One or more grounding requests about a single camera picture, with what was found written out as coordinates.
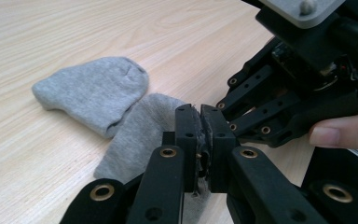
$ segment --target black plastic part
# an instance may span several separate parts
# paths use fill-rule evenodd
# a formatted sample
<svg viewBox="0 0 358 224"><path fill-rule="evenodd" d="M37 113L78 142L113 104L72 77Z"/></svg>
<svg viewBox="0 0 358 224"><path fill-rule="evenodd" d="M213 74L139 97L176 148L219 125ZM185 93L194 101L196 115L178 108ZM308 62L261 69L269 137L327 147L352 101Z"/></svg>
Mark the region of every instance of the black plastic part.
<svg viewBox="0 0 358 224"><path fill-rule="evenodd" d="M206 133L210 152L208 173L209 190L212 193L227 192L230 179L227 156L239 143L229 129L222 112L212 106L201 106L201 121Z"/></svg>
<svg viewBox="0 0 358 224"><path fill-rule="evenodd" d="M255 128L258 128L258 126L260 126L262 123L265 123L267 120L274 118L274 116L279 115L279 113L282 112L284 109L287 109L290 106L297 104L298 102L300 102L300 99L293 92L290 91L287 94L256 108L245 116L241 116L237 119L232 120L230 122L230 125L235 125L236 128L233 130L235 135L246 139L246 134L248 132L252 131ZM270 127L267 125L266 127L269 127L269 132L275 132L276 130L278 130L274 127ZM263 135L262 129L263 127L261 127L260 130L257 130L255 132L259 135Z"/></svg>
<svg viewBox="0 0 358 224"><path fill-rule="evenodd" d="M358 21L339 18L332 24L329 34L342 45L358 48Z"/></svg>
<svg viewBox="0 0 358 224"><path fill-rule="evenodd" d="M185 152L156 148L147 164L127 223L182 223Z"/></svg>
<svg viewBox="0 0 358 224"><path fill-rule="evenodd" d="M225 118L233 120L255 105L260 105L270 100L269 92L277 84L273 72L269 65L263 66L223 98L217 104L217 107L222 109Z"/></svg>
<svg viewBox="0 0 358 224"><path fill-rule="evenodd" d="M270 147L279 147L291 139L304 135L320 120L352 116L357 113L358 91L350 86L336 86L323 94L288 107L273 120L260 123L258 130L269 127L269 133L249 133L240 137L252 142L266 143Z"/></svg>
<svg viewBox="0 0 358 224"><path fill-rule="evenodd" d="M255 213L235 178L231 178L226 204L234 223L255 223Z"/></svg>
<svg viewBox="0 0 358 224"><path fill-rule="evenodd" d="M358 190L358 157L342 148L316 147L302 189L317 180L335 180Z"/></svg>
<svg viewBox="0 0 358 224"><path fill-rule="evenodd" d="M107 197L109 191L113 191L113 193L110 197ZM66 210L61 224L124 223L127 215L125 192L123 184L116 180L95 180L77 194Z"/></svg>
<svg viewBox="0 0 358 224"><path fill-rule="evenodd" d="M161 145L175 145L175 132L162 133Z"/></svg>
<svg viewBox="0 0 358 224"><path fill-rule="evenodd" d="M261 150L236 147L228 159L256 223L326 223Z"/></svg>
<svg viewBox="0 0 358 224"><path fill-rule="evenodd" d="M309 199L329 223L358 223L358 191L333 180L310 185Z"/></svg>
<svg viewBox="0 0 358 224"><path fill-rule="evenodd" d="M249 76L256 73L266 64L272 63L271 52L279 43L281 43L281 40L276 37L272 38L264 48L258 51L251 60L243 65L243 68L238 73L229 78L227 81L227 84L230 87L228 92L232 92Z"/></svg>
<svg viewBox="0 0 358 224"><path fill-rule="evenodd" d="M175 145L186 151L185 192L193 192L196 187L196 123L200 117L195 116L194 107L181 105L175 110Z"/></svg>
<svg viewBox="0 0 358 224"><path fill-rule="evenodd" d="M133 178L130 182L124 185L124 189L126 190L126 198L125 198L125 206L127 208L126 215L130 212L131 207L133 205L133 201L136 197L136 192L138 191L139 185L141 184L142 178L144 174L138 175Z"/></svg>
<svg viewBox="0 0 358 224"><path fill-rule="evenodd" d="M315 71L325 69L343 54L342 50L335 45L334 40L327 36L330 25L338 19L336 13L331 14L321 24L310 29L295 27L268 7L262 7L256 15L256 19Z"/></svg>

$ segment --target grey fabric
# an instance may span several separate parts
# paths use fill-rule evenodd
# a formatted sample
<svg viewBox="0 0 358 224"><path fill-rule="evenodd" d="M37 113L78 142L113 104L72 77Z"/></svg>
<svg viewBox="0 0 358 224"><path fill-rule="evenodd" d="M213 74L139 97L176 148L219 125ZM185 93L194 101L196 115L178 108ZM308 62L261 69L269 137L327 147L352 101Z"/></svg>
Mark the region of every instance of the grey fabric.
<svg viewBox="0 0 358 224"><path fill-rule="evenodd" d="M163 132L174 131L176 107L184 104L157 93L139 101L112 140L94 177L127 183L143 173L152 151L161 146ZM197 223L209 199L209 191L202 179L199 186L197 194L185 194L183 223Z"/></svg>
<svg viewBox="0 0 358 224"><path fill-rule="evenodd" d="M101 58L63 68L33 85L46 109L60 109L103 137L112 137L148 87L148 74L123 57Z"/></svg>

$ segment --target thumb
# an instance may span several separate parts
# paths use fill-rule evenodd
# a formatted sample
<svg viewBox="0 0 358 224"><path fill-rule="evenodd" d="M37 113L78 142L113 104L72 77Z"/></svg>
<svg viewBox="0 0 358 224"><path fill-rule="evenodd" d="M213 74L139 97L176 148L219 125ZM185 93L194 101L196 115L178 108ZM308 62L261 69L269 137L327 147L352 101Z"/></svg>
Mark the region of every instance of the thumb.
<svg viewBox="0 0 358 224"><path fill-rule="evenodd" d="M310 129L310 144L358 149L358 115L316 123Z"/></svg>

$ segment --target light wood surface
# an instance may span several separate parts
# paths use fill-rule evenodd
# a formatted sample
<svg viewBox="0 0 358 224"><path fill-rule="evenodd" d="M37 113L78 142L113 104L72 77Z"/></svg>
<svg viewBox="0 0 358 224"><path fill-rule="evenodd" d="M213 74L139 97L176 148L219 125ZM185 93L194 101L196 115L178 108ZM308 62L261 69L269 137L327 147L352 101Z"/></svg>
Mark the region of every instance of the light wood surface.
<svg viewBox="0 0 358 224"><path fill-rule="evenodd" d="M70 65L126 56L149 73L148 93L215 105L271 38L257 11L237 0L0 0L0 223L58 223L110 142L43 110L33 84ZM306 138L261 147L301 183L312 153ZM230 222L225 195L214 195L200 223Z"/></svg>

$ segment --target sock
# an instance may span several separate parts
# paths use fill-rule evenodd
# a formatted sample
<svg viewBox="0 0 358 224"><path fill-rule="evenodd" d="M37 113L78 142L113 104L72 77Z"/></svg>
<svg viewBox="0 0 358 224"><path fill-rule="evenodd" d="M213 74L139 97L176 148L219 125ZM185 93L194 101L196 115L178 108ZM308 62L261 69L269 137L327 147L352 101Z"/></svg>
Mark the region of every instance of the sock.
<svg viewBox="0 0 358 224"><path fill-rule="evenodd" d="M123 57L63 68L33 85L46 109L60 109L103 137L112 137L130 107L144 96L148 74Z"/></svg>
<svg viewBox="0 0 358 224"><path fill-rule="evenodd" d="M112 140L94 177L116 179L127 183L145 171L156 147L161 146L163 132L173 132L175 109L185 103L162 94L144 97L132 109ZM203 179L200 192L185 193L183 223L197 223L209 199Z"/></svg>

